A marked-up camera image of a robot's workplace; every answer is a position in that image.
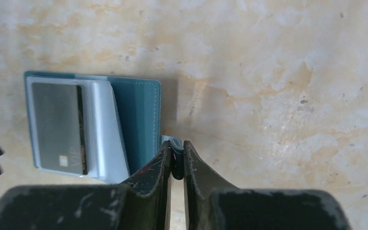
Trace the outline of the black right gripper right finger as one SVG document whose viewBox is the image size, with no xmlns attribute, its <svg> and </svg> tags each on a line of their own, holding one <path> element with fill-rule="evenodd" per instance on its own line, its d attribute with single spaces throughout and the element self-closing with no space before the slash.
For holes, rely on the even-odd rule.
<svg viewBox="0 0 368 230">
<path fill-rule="evenodd" d="M 338 201 L 323 190 L 241 189 L 184 142 L 186 227 L 189 230 L 349 230 Z"/>
</svg>

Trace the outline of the black credit card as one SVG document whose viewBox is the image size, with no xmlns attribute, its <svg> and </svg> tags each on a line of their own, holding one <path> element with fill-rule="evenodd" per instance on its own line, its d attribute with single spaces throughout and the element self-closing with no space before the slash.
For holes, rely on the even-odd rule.
<svg viewBox="0 0 368 230">
<path fill-rule="evenodd" d="M 31 89 L 41 167 L 87 175 L 81 86 L 34 82 Z"/>
</svg>

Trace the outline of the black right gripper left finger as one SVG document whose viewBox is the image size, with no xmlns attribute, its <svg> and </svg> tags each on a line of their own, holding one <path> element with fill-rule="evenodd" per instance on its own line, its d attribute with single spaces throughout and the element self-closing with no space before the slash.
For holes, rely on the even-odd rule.
<svg viewBox="0 0 368 230">
<path fill-rule="evenodd" d="M 0 198 L 0 230 L 167 230 L 172 146 L 119 184 L 23 185 Z"/>
</svg>

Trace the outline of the blue leather card holder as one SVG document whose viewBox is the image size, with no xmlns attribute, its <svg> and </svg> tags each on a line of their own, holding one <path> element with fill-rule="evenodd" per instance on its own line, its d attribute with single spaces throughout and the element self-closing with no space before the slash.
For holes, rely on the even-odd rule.
<svg viewBox="0 0 368 230">
<path fill-rule="evenodd" d="M 31 89 L 34 82 L 81 86 L 87 175 L 41 167 Z M 173 149 L 172 174 L 177 180 L 183 178 L 182 142 L 161 134 L 162 88 L 158 80 L 27 71 L 24 83 L 36 168 L 118 184 L 143 168 L 156 155 L 162 143 L 169 141 Z"/>
</svg>

